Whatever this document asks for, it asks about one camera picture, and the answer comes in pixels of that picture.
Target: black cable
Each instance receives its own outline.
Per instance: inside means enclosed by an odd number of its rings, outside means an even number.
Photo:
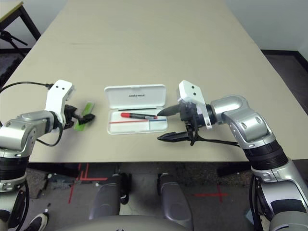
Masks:
[[[212,142],[212,143],[222,143],[222,144],[227,144],[227,145],[232,145],[236,147],[240,147],[237,142],[232,142],[232,141],[221,141],[221,140],[209,140],[209,139],[204,139],[199,136],[199,141],[206,141],[206,142]]]
[[[213,140],[213,139],[205,139],[202,138],[199,134],[198,134],[198,123],[197,123],[197,119],[195,116],[193,116],[193,127],[194,127],[194,138],[191,142],[191,146],[193,146],[193,144],[196,141],[206,141],[206,142],[212,142],[212,143],[222,143],[222,144],[227,144],[227,145],[232,145],[232,146],[236,146],[236,147],[240,147],[239,144],[237,142],[232,142],[232,141],[221,141],[221,140]]]
[[[61,139],[61,137],[62,137],[62,133],[63,133],[63,127],[62,127],[62,124],[61,124],[61,123],[58,123],[58,128],[59,128],[59,136],[58,136],[58,139],[57,139],[56,143],[54,143],[54,144],[49,144],[49,143],[45,143],[44,141],[41,141],[41,140],[39,140],[39,139],[37,139],[37,141],[40,142],[40,143],[42,143],[42,144],[44,144],[44,145],[46,145],[46,146],[48,146],[48,147],[54,147],[54,146],[56,146],[56,145],[59,143],[59,141],[60,141],[60,139]]]
[[[23,81],[23,82],[16,82],[16,83],[12,83],[12,84],[9,84],[9,85],[7,85],[7,86],[5,86],[4,88],[1,88],[0,89],[0,94],[4,91],[4,90],[6,90],[6,89],[8,89],[8,88],[10,88],[10,87],[12,87],[12,86],[15,86],[15,85],[18,85],[18,84],[35,84],[35,85],[41,85],[41,86],[45,86],[45,87],[47,87],[48,89],[50,89],[52,86],[53,86],[53,84],[51,83],[51,84],[49,84],[49,83],[37,83],[37,82],[30,82],[30,81]]]
[[[254,220],[254,227],[255,227],[255,230],[257,230],[257,218],[255,214],[254,204],[252,203],[252,188],[253,188],[254,181],[255,181],[255,176],[252,175],[251,180],[250,180],[250,185],[249,185],[249,205],[250,205],[250,210],[252,214],[252,219]]]
[[[258,187],[258,183],[257,183],[257,180],[255,179],[255,215],[256,215],[256,218],[257,218],[257,228],[258,228],[258,231],[263,231],[262,223],[261,223],[260,215],[259,215],[259,210],[258,210],[257,187]]]
[[[30,204],[30,192],[29,192],[29,186],[28,186],[28,182],[27,180],[25,180],[25,188],[26,188],[26,206],[25,206],[25,211],[23,214],[23,218],[21,219],[17,229],[15,231],[20,231],[22,225],[25,222],[26,216],[28,214],[28,210],[29,210],[29,204]]]
[[[255,183],[255,204],[253,204],[252,202],[252,189],[253,189],[253,185]],[[259,214],[258,214],[258,203],[257,203],[257,191],[256,191],[256,188],[257,188],[257,182],[255,181],[255,176],[252,175],[251,177],[251,180],[250,180],[250,185],[249,185],[249,204],[250,204],[250,210],[251,210],[251,214],[252,214],[252,218],[253,218],[253,221],[254,221],[254,228],[255,228],[255,231],[263,231],[263,228],[262,228],[262,224],[261,224],[261,221],[260,221],[260,217],[259,217]]]

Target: red stripe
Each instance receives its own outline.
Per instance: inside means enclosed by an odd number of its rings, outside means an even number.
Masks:
[[[228,194],[227,193],[197,193],[197,194],[193,194],[193,196],[196,196],[196,197],[208,197],[208,196],[223,197],[223,196],[228,196]]]
[[[93,181],[93,180],[108,180],[108,178],[80,178],[82,181]]]
[[[148,119],[146,120],[134,120],[134,121],[117,121],[117,122],[109,122],[109,124],[122,124],[122,123],[136,123],[136,122],[149,122]]]
[[[88,177],[88,170],[89,170],[89,163],[87,163],[87,167],[86,167],[86,178]]]
[[[71,187],[71,192],[69,194],[69,199],[68,199],[68,203],[70,204],[71,201],[72,201],[72,197],[73,197],[73,191],[74,191],[74,185],[75,185],[75,182],[73,183],[72,187]]]
[[[219,184],[217,185],[217,190],[218,190],[218,194],[220,195],[220,196],[219,196],[219,202],[222,203],[222,196],[221,196],[221,190],[220,190]]]

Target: black rubber foot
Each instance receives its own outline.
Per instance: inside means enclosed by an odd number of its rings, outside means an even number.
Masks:
[[[129,201],[131,190],[131,174],[121,173],[121,204],[126,205]]]

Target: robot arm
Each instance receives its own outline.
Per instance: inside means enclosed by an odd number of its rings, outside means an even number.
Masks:
[[[0,231],[22,223],[26,195],[21,188],[35,141],[56,129],[60,139],[63,129],[73,125],[72,117],[85,123],[94,119],[89,114],[85,121],[75,115],[76,108],[65,105],[73,91],[72,83],[58,80],[48,92],[45,110],[22,114],[0,128]]]
[[[228,124],[238,146],[251,163],[261,209],[268,220],[274,221],[271,230],[288,227],[297,213],[300,215],[295,224],[307,225],[308,188],[292,160],[284,154],[264,118],[249,107],[244,97],[232,95],[206,104],[203,103],[200,88],[184,80],[179,86],[178,101],[178,107],[166,108],[158,116],[170,116],[179,112],[187,131],[167,133],[158,137],[159,140],[187,140],[191,141],[191,145],[195,141],[212,141],[198,136],[198,129],[202,126],[211,129],[215,123]],[[283,212],[290,213],[288,221],[281,218]]]

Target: black cylinder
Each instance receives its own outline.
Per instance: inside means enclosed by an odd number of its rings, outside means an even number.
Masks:
[[[29,156],[23,158],[0,157],[0,180],[12,180],[22,177],[28,165]]]
[[[216,117],[214,116],[211,105],[206,104],[206,109],[207,109],[208,117],[210,118],[211,124],[215,124],[217,120],[216,120]]]
[[[288,162],[287,156],[276,140],[261,147],[244,149],[244,152],[256,170],[277,168]]]

